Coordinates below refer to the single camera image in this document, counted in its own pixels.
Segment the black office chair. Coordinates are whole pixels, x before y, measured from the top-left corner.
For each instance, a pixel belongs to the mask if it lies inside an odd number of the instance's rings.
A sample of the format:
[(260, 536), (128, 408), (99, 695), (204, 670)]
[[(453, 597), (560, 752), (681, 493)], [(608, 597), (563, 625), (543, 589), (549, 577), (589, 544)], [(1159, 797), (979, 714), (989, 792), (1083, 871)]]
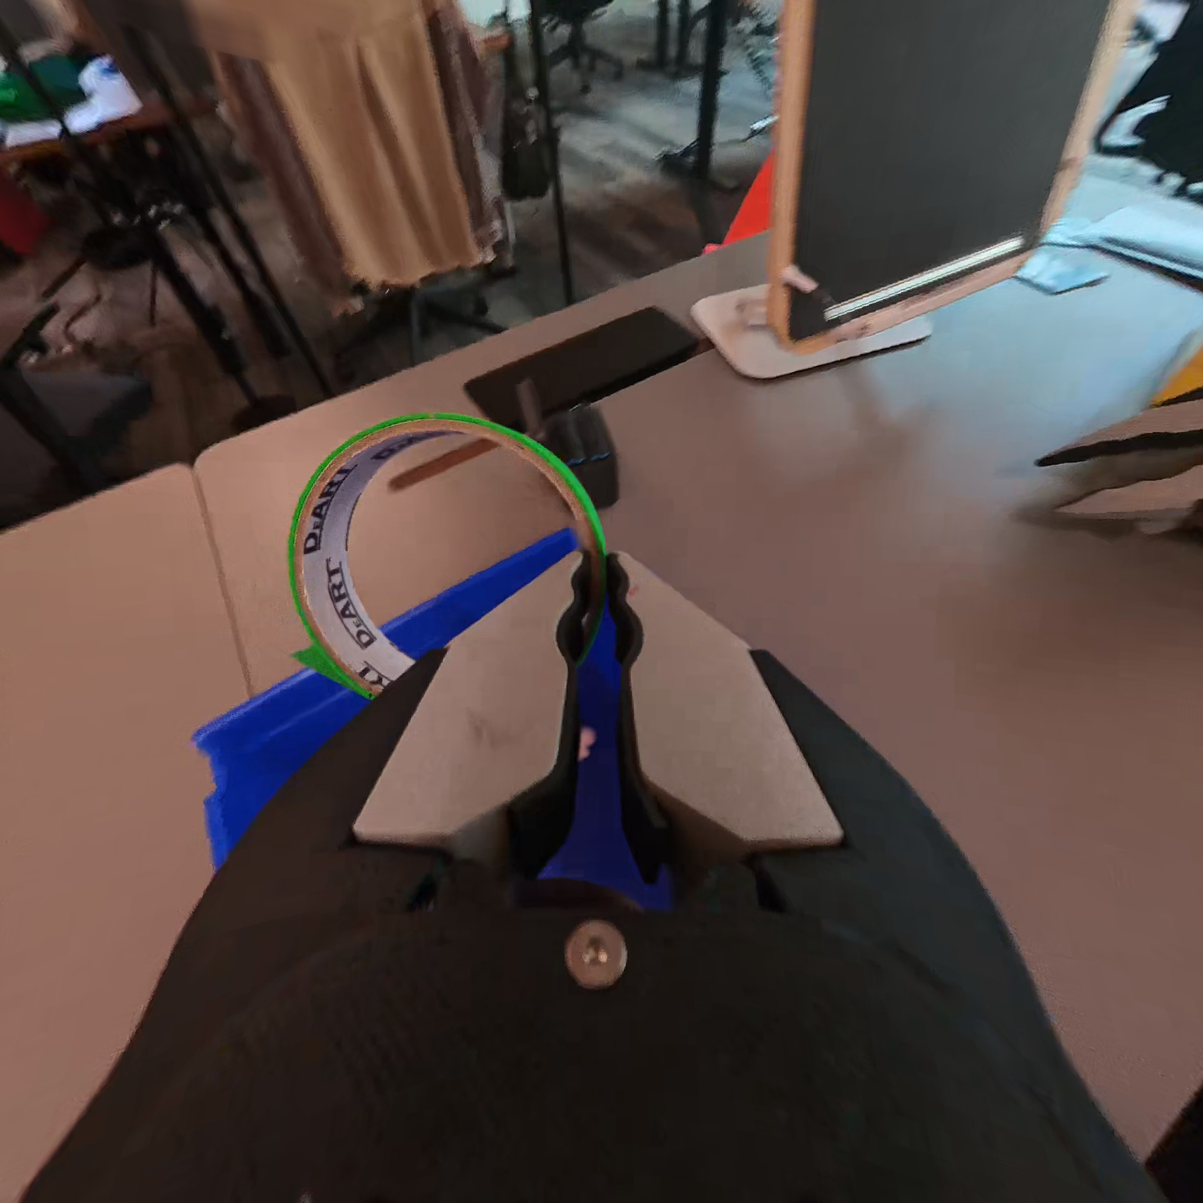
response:
[(626, 75), (624, 59), (590, 41), (588, 26), (595, 21), (612, 1), (547, 1), (543, 6), (542, 25), (544, 32), (563, 34), (563, 40), (544, 52), (548, 70), (570, 65), (579, 84), (579, 94), (593, 90), (594, 75), (599, 64), (612, 70), (613, 79), (621, 81)]

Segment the blue plastic bin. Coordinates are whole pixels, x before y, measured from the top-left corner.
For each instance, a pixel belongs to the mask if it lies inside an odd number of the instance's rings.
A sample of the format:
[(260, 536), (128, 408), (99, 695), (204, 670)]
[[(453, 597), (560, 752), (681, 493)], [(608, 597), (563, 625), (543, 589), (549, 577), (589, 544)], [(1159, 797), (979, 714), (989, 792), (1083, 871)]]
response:
[[(384, 624), (402, 651), (445, 646), (542, 571), (578, 549), (564, 527), (451, 585)], [(544, 878), (611, 888), (646, 909), (668, 911), (673, 883), (663, 868), (643, 881), (622, 819), (619, 718), (622, 674), (616, 626), (605, 617), (578, 675), (579, 719), (594, 742), (579, 762), (575, 817)], [(369, 700), (314, 669), (300, 669), (265, 693), (218, 715), (193, 735), (208, 759), (215, 789), (204, 800), (215, 867), (221, 867), (263, 805)]]

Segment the white monitor stand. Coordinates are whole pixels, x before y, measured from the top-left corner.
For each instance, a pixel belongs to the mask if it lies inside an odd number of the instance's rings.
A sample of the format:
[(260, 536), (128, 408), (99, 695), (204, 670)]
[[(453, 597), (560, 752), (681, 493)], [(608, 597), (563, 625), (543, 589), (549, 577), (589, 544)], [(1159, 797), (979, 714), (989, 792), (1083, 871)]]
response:
[(1022, 234), (1001, 239), (832, 300), (824, 323), (796, 303), (781, 270), (768, 283), (701, 298), (691, 318), (740, 376), (776, 381), (923, 343), (935, 310), (1014, 277), (1032, 250)]

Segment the black rectangular pad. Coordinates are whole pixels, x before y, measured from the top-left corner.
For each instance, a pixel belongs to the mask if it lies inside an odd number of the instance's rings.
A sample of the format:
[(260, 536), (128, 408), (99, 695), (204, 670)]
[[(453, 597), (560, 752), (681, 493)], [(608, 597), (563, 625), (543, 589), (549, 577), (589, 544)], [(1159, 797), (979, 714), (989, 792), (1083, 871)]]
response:
[(638, 308), (468, 379), (464, 413), (532, 436), (555, 414), (669, 371), (704, 344), (663, 308)]

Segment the yellow plastic bin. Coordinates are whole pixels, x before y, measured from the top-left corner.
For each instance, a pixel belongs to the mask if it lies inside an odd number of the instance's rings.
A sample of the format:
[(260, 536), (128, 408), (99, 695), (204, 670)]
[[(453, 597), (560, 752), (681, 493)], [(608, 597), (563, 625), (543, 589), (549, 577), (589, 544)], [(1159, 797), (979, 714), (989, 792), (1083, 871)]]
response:
[(1177, 348), (1164, 378), (1148, 401), (1149, 408), (1181, 403), (1201, 396), (1202, 389), (1202, 329), (1183, 339)]

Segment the white cloth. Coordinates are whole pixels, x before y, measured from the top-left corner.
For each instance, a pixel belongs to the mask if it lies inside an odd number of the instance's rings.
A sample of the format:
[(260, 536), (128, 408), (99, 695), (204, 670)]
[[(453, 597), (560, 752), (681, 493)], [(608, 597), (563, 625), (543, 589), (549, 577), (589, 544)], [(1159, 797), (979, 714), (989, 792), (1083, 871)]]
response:
[(78, 75), (78, 84), (84, 99), (67, 111), (72, 134), (92, 132), (143, 110), (142, 97), (111, 55), (88, 61)]

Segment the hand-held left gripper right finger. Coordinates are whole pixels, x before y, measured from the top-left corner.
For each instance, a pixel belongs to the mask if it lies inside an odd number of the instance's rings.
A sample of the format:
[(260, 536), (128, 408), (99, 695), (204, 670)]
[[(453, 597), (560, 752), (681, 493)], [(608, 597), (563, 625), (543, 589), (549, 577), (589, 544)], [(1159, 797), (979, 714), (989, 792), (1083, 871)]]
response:
[(627, 552), (608, 565), (622, 828), (639, 876), (839, 846), (753, 649)]

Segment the black hanging bag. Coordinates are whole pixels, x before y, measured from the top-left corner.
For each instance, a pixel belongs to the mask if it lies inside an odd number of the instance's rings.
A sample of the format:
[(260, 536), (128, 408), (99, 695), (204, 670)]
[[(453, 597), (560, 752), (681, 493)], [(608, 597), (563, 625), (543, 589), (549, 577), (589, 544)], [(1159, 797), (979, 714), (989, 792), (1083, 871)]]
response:
[(547, 122), (537, 92), (515, 84), (507, 89), (501, 122), (500, 183), (513, 203), (539, 200), (553, 186)]

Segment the black box device blue trim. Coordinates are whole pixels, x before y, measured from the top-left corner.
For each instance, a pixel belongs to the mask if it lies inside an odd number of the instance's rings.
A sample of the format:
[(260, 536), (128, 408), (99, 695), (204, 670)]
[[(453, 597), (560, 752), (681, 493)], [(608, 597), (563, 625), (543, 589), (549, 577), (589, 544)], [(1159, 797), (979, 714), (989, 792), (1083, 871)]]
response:
[(575, 475), (598, 511), (621, 498), (621, 462), (599, 406), (579, 403), (545, 416), (540, 442)]

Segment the green cloth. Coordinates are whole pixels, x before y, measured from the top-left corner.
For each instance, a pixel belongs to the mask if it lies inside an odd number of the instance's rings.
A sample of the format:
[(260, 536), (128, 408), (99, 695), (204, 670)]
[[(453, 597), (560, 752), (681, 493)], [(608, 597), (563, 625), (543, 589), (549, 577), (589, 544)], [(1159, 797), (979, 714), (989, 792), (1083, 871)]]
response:
[[(85, 99), (80, 76), (73, 61), (60, 54), (40, 57), (27, 65), (40, 89), (53, 99), (53, 106), (67, 111)], [(25, 74), (15, 67), (1, 72), (1, 121), (7, 124), (50, 120), (53, 107), (33, 87)]]

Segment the green tape roll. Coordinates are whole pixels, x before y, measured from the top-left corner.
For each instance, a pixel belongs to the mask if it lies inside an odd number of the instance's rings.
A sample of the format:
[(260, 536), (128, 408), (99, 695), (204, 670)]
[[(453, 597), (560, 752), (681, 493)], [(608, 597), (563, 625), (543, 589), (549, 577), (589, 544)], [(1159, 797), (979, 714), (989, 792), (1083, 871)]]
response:
[(380, 695), (414, 666), (415, 658), (384, 634), (356, 590), (350, 552), (355, 510), (369, 483), (399, 455), (460, 436), (519, 456), (568, 507), (588, 570), (584, 649), (595, 639), (605, 599), (608, 546), (597, 507), (569, 465), (532, 436), (484, 417), (404, 414), (356, 432), (321, 461), (298, 497), (288, 533), (292, 602), (309, 636), (296, 658), (364, 698)]

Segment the wood-framed black monitor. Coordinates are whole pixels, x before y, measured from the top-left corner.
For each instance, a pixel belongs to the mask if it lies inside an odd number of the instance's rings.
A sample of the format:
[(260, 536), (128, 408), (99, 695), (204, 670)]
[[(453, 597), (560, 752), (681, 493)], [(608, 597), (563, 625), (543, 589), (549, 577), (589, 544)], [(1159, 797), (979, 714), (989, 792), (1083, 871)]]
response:
[(1022, 234), (1088, 158), (1138, 2), (790, 1), (766, 283), (832, 300)]

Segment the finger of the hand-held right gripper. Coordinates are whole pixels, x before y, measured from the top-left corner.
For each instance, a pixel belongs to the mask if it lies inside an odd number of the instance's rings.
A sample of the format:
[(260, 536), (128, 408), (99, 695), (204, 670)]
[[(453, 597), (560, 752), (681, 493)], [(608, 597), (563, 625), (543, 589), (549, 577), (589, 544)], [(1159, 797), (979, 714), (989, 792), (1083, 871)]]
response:
[(1202, 532), (1202, 472), (1139, 480), (1102, 488), (1060, 505), (1055, 512), (1075, 521), (1121, 522), (1138, 532)]
[(1202, 399), (1187, 398), (1142, 409), (1118, 423), (1038, 457), (1039, 468), (1079, 465), (1141, 452), (1193, 450), (1202, 446)]

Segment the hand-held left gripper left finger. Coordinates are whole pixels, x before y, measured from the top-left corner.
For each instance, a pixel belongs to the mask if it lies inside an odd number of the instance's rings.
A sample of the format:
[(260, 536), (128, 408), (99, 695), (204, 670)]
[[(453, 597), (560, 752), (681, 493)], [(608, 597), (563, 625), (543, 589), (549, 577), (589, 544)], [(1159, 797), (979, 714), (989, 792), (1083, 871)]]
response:
[(448, 644), (355, 820), (359, 842), (544, 869), (575, 810), (593, 566), (567, 552)]

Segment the beige hanging garment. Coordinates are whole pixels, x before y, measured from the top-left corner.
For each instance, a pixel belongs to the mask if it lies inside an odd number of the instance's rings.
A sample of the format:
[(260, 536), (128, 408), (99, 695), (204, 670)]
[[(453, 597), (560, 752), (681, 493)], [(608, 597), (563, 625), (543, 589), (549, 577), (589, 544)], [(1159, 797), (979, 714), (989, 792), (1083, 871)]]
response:
[(461, 2), (188, 2), (222, 100), (332, 297), (489, 263), (501, 96)]

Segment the black stand pole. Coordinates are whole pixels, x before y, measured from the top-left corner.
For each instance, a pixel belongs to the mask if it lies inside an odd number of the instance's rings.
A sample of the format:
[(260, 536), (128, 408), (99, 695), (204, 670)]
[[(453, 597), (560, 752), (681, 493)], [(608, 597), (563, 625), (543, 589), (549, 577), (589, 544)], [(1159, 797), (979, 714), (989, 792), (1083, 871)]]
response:
[(560, 153), (560, 130), (553, 111), (550, 95), (550, 69), (544, 37), (544, 6), (540, 1), (528, 1), (528, 40), (532, 54), (537, 102), (544, 120), (547, 158), (549, 163), (549, 180), (552, 211), (555, 231), (557, 262), (565, 307), (575, 303), (575, 279), (568, 223), (564, 204), (564, 176)]

